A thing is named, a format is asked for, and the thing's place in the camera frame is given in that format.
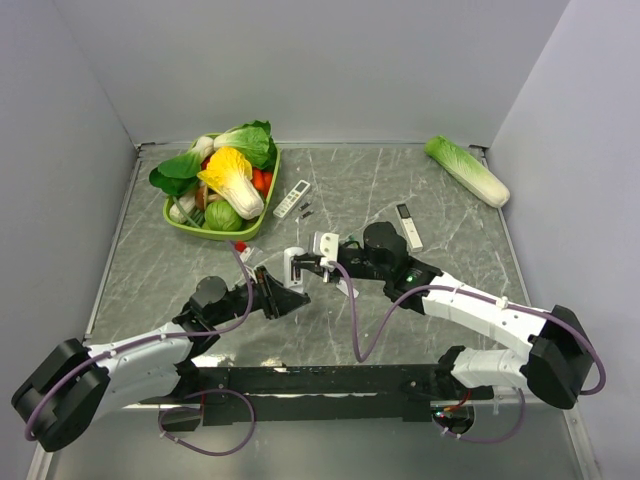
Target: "remote control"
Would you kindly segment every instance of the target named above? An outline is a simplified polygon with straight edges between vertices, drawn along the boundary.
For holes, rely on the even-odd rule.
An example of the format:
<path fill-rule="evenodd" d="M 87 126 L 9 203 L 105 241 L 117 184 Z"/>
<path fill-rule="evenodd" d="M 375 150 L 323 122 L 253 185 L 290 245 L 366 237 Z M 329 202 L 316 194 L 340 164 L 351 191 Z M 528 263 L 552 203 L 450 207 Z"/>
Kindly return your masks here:
<path fill-rule="evenodd" d="M 421 252 L 422 240 L 420 240 L 420 235 L 418 235 L 418 230 L 416 230 L 416 226 L 413 223 L 413 219 L 411 218 L 411 214 L 409 213 L 407 205 L 404 203 L 396 205 L 396 211 L 398 212 L 398 218 L 400 219 L 400 224 L 402 225 L 404 238 L 409 244 L 409 251 L 411 253 Z"/>
<path fill-rule="evenodd" d="M 280 205 L 276 207 L 273 214 L 278 218 L 286 217 L 291 210 L 296 208 L 296 205 L 302 200 L 307 192 L 311 190 L 311 184 L 300 180 L 295 187 L 284 197 L 284 200 L 280 202 Z"/>

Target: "lettuce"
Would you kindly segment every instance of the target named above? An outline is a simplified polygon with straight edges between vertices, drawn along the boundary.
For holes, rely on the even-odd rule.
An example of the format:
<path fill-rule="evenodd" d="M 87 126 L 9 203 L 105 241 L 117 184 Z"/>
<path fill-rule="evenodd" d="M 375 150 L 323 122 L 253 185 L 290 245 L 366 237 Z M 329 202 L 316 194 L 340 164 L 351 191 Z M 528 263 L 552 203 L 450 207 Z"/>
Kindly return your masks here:
<path fill-rule="evenodd" d="M 227 130 L 213 139 L 216 150 L 233 147 L 239 150 L 256 168 L 268 169 L 276 161 L 276 148 L 271 138 L 271 124 L 255 120 Z"/>
<path fill-rule="evenodd" d="M 469 152 L 448 138 L 442 135 L 433 137 L 424 146 L 424 151 L 487 205 L 500 208 L 509 200 L 507 187 Z"/>

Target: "gray wall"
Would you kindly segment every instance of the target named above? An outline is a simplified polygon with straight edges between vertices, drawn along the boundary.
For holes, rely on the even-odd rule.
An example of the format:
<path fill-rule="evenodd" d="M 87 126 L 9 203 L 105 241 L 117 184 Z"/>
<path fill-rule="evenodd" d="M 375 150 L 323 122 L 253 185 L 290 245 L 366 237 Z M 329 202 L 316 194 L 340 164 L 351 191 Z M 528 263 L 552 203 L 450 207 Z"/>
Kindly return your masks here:
<path fill-rule="evenodd" d="M 50 1 L 0 0 L 0 465 L 25 477 L 33 444 L 12 392 L 81 335 L 135 158 Z"/>
<path fill-rule="evenodd" d="M 490 149 L 533 299 L 574 308 L 608 367 L 580 402 L 607 480 L 640 476 L 638 18 L 573 0 Z"/>
<path fill-rule="evenodd" d="M 490 144 L 568 0 L 54 0 L 135 142 Z"/>

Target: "green basket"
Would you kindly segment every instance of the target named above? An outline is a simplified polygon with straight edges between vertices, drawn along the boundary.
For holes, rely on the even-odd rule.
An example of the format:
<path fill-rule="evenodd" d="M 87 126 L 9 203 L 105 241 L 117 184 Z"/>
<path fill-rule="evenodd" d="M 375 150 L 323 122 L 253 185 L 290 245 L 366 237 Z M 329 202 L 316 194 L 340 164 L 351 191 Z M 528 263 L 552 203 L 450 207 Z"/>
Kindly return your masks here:
<path fill-rule="evenodd" d="M 207 133 L 207 137 L 215 138 L 219 133 Z M 194 141 L 191 144 L 190 148 L 196 144 Z M 188 233 L 189 235 L 193 235 L 194 237 L 200 238 L 208 238 L 210 240 L 250 240 L 258 234 L 260 231 L 260 226 L 262 225 L 262 221 L 264 220 L 265 215 L 267 214 L 267 209 L 269 207 L 269 202 L 271 201 L 271 196 L 273 195 L 273 189 L 276 186 L 276 180 L 278 179 L 278 172 L 280 171 L 280 148 L 276 146 L 278 151 L 278 155 L 276 156 L 276 164 L 273 167 L 273 179 L 271 181 L 271 188 L 269 189 L 269 194 L 264 201 L 264 210 L 258 217 L 258 220 L 253 223 L 249 228 L 245 230 L 238 230 L 237 232 L 223 232 L 223 231 L 215 231 L 215 230 L 203 230 L 201 228 L 190 227 L 188 225 L 182 225 L 180 223 L 176 223 L 169 217 L 169 210 L 173 206 L 173 199 L 171 197 L 167 197 L 167 200 L 164 202 L 164 209 L 162 210 L 162 214 L 166 222 L 172 227 L 177 228 L 178 230 L 182 230 L 184 233 Z"/>

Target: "gray marble surface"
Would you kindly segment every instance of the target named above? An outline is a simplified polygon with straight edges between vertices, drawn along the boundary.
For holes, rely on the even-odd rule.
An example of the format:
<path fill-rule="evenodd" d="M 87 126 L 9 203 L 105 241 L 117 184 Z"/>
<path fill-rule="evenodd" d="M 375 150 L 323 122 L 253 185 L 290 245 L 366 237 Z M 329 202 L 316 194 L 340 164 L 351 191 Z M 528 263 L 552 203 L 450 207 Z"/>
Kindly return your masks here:
<path fill-rule="evenodd" d="M 162 217 L 164 195 L 149 185 L 149 172 L 178 149 L 145 147 L 141 168 L 98 309 L 91 343 L 105 343 L 159 327 L 176 315 L 198 281 L 218 275 L 229 285 L 241 274 L 224 243 L 188 236 Z M 285 148 L 270 210 L 299 179 L 312 184 L 315 213 L 296 221 L 267 215 L 253 240 L 266 266 L 282 277 L 282 250 L 308 245 L 316 231 L 361 239 L 374 221 L 391 221 L 407 203 L 424 243 L 421 260 L 494 295 L 524 303 L 517 271 L 498 212 L 453 180 L 421 148 Z M 360 343 L 371 341 L 389 301 L 377 282 L 356 281 L 361 295 Z M 201 365 L 354 364 L 347 298 L 319 278 L 308 278 L 312 303 L 290 315 L 265 320 L 252 314 L 200 357 Z M 495 348 L 491 340 L 438 318 L 404 310 L 389 322 L 373 364 L 434 362 L 450 346 Z"/>

